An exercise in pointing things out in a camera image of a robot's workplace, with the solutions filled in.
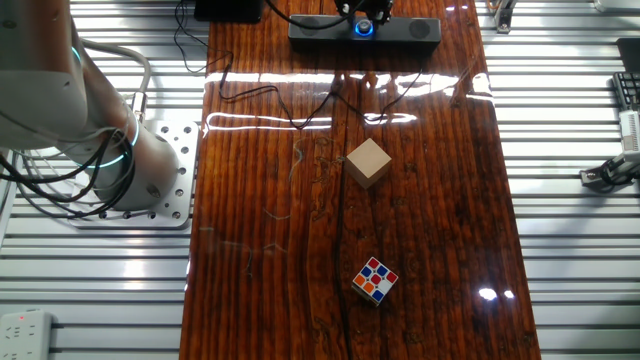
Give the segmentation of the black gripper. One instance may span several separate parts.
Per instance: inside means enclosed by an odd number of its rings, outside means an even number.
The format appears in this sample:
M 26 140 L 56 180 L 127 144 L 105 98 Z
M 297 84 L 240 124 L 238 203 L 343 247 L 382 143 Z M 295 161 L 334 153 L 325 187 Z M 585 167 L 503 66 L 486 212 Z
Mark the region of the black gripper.
M 335 0 L 338 14 L 350 23 L 359 8 L 368 8 L 368 18 L 375 24 L 384 24 L 390 18 L 393 4 L 393 0 Z

